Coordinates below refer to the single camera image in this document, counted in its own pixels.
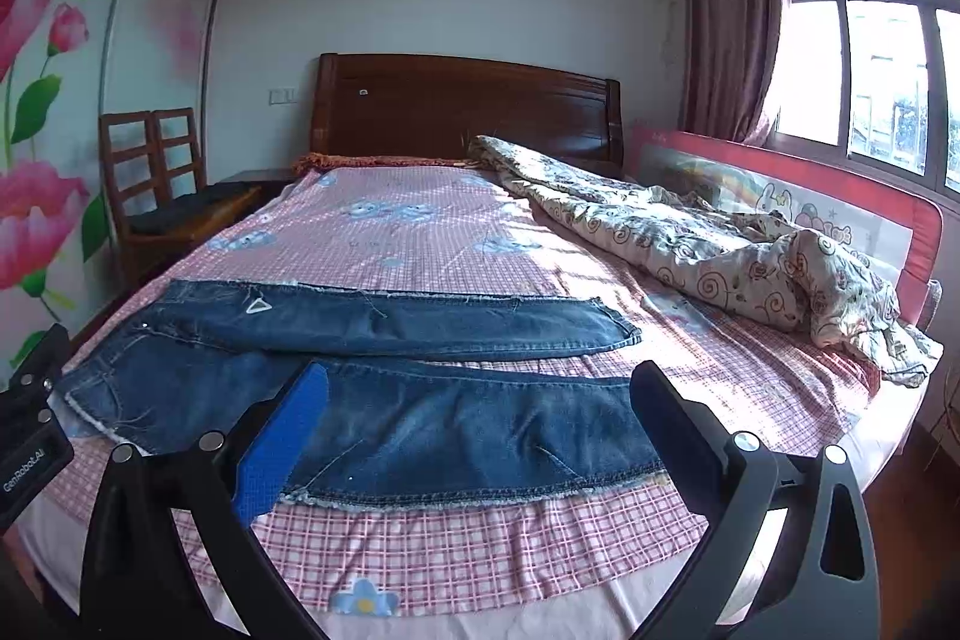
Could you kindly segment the black chair cushion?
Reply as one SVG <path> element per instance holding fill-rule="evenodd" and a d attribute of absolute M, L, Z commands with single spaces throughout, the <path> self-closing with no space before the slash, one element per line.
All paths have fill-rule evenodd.
<path fill-rule="evenodd" d="M 156 206 L 155 209 L 146 211 L 146 213 L 133 214 L 127 220 L 128 229 L 135 236 L 169 234 L 172 230 L 178 229 L 179 226 L 198 218 L 200 214 L 205 213 L 213 206 L 242 197 L 246 191 L 247 188 L 242 184 L 221 182 L 221 184 L 208 185 L 203 190 L 194 191 L 189 195 L 181 195 L 174 198 L 172 202 Z"/>

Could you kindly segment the maroon curtain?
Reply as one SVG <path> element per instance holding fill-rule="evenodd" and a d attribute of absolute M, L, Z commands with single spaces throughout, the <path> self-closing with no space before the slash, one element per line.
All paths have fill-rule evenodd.
<path fill-rule="evenodd" d="M 686 0 L 686 67 L 680 126 L 688 133 L 760 146 L 786 0 Z"/>

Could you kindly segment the floral beige quilt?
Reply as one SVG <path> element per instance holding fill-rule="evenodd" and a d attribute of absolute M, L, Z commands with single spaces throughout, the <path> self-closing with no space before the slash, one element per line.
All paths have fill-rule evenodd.
<path fill-rule="evenodd" d="M 689 298 L 841 349 L 908 388 L 942 356 L 901 317 L 895 286 L 866 255 L 820 230 L 615 181 L 494 136 L 475 136 L 470 154 L 512 195 Z"/>

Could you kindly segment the dark wooden nightstand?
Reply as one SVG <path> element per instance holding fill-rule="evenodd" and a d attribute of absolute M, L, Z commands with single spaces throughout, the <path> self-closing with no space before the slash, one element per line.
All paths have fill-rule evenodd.
<path fill-rule="evenodd" d="M 267 198 L 267 200 L 277 198 L 288 185 L 294 184 L 297 180 L 298 175 L 290 167 L 241 170 L 238 174 L 229 175 L 224 179 L 227 184 L 257 187 L 262 193 L 262 197 Z"/>

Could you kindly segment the dark wooden headboard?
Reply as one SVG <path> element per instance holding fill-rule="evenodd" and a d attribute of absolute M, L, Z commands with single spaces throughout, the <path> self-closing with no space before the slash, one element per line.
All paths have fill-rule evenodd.
<path fill-rule="evenodd" d="M 478 135 L 622 174 L 620 83 L 478 58 L 324 53 L 309 149 L 462 159 Z"/>

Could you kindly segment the wooden chair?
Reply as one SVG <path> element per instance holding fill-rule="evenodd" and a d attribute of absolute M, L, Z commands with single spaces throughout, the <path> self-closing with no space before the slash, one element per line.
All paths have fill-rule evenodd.
<path fill-rule="evenodd" d="M 213 206 L 162 236 L 135 236 L 128 218 L 212 184 L 195 113 L 190 107 L 103 113 L 98 119 L 99 161 L 110 216 L 119 241 L 125 286 L 145 284 L 262 203 L 257 187 Z"/>

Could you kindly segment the orange fringed cloth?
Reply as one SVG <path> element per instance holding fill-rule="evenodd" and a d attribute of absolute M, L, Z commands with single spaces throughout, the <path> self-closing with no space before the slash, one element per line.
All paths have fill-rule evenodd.
<path fill-rule="evenodd" d="M 378 167 L 452 167 L 452 169 L 478 169 L 480 163 L 473 159 L 425 158 L 425 156 L 343 156 L 327 152 L 309 152 L 293 164 L 298 177 L 309 172 L 331 172 L 334 169 L 377 169 Z"/>

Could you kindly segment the floral sliding wardrobe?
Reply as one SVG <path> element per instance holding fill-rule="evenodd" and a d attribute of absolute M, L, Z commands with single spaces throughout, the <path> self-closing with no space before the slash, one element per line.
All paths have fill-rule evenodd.
<path fill-rule="evenodd" d="M 200 112 L 217 0 L 2 0 L 2 372 L 124 286 L 106 113 Z"/>

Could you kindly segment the window with dark frame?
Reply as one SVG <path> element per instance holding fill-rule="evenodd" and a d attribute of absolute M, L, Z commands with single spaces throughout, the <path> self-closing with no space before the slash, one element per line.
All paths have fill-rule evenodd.
<path fill-rule="evenodd" d="M 958 197 L 958 0 L 788 0 L 771 143 Z"/>

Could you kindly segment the pink checked bed sheet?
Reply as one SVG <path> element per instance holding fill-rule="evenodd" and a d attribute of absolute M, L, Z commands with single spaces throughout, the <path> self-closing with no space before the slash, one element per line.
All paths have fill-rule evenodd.
<path fill-rule="evenodd" d="M 654 362 L 729 431 L 854 443 L 877 367 L 811 338 L 822 294 L 773 292 L 836 247 L 788 234 L 729 273 L 647 263 L 646 230 L 567 220 L 493 174 L 311 174 L 147 284 L 53 395 L 73 461 L 16 530 L 80 598 L 109 454 L 226 431 L 308 364 L 329 403 L 252 530 L 337 638 L 622 638 L 695 548 L 630 406 Z"/>

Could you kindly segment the pink bed guard rail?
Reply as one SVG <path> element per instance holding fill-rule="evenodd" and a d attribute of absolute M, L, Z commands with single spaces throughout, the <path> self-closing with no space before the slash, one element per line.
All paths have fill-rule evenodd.
<path fill-rule="evenodd" d="M 814 229 L 871 260 L 895 286 L 903 319 L 921 330 L 934 319 L 944 218 L 926 198 L 784 152 L 652 128 L 628 133 L 625 172 L 722 211 L 778 213 Z"/>

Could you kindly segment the blue denim jeans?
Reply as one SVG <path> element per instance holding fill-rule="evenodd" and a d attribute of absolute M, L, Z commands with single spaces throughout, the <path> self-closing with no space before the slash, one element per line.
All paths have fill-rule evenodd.
<path fill-rule="evenodd" d="M 62 380 L 151 455 L 228 431 L 304 365 L 329 401 L 283 497 L 316 507 L 521 503 L 643 481 L 661 460 L 623 377 L 550 375 L 641 333 L 599 301 L 172 281 Z"/>

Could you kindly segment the white wall switch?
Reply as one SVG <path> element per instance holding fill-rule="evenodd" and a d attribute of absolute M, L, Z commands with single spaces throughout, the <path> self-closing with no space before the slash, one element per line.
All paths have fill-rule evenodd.
<path fill-rule="evenodd" d="M 285 106 L 285 104 L 296 103 L 295 88 L 274 88 L 268 91 L 268 104 L 270 106 Z"/>

